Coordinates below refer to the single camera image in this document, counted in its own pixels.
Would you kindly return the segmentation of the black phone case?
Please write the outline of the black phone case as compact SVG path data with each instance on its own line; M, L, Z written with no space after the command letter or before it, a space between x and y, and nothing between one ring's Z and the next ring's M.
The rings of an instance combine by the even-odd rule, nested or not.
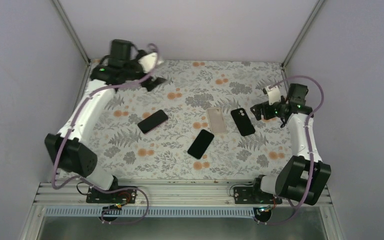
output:
M237 108L230 111L230 115L241 136L249 136L256 132L250 118L244 108Z

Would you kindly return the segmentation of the black smartphone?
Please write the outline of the black smartphone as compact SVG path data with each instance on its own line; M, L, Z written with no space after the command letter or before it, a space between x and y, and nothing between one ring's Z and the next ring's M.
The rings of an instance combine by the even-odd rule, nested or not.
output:
M214 134L202 129L187 150L187 153L195 159L201 159L214 137Z
M158 110L137 124L143 134L147 134L169 119L163 110Z

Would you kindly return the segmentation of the beige phone case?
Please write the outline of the beige phone case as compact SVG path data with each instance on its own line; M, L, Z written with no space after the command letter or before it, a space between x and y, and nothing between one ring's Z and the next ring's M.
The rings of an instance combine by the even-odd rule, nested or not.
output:
M208 122L211 132L216 134L224 134L227 132L226 123L221 107L210 107L206 110Z

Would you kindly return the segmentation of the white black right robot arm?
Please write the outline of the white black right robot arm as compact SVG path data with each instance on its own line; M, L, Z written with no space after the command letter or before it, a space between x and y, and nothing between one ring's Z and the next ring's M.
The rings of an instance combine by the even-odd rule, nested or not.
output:
M277 86L267 86L263 92L268 101L251 107L257 120L279 118L287 127L292 156L277 176L259 175L252 183L251 198L258 204L270 196L315 205L331 175L331 167L323 163L313 132L314 109L306 105L308 87L294 83L282 96Z

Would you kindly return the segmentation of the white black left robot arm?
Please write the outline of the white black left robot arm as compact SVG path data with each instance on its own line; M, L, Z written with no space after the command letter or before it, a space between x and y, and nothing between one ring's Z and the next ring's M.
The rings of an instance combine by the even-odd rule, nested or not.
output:
M163 63L159 48L148 44L138 49L127 40L114 39L110 53L91 70L84 94L64 126L44 140L53 162L51 186L59 190L79 179L111 203L119 197L118 179L98 164L97 154L88 147L93 129L106 105L123 89L149 83Z

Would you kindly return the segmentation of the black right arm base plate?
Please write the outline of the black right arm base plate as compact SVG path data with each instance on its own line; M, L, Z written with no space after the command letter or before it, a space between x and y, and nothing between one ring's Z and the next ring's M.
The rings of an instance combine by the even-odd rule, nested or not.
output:
M229 195L237 205L280 205L283 201L273 194L254 190L252 186L234 185L229 189Z

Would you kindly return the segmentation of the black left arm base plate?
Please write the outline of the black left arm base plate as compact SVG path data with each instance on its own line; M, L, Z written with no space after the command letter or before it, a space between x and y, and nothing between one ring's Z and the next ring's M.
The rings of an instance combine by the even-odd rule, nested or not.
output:
M94 188L89 188L86 195L88 204L134 204L136 201L137 190L129 188L115 193L103 193Z

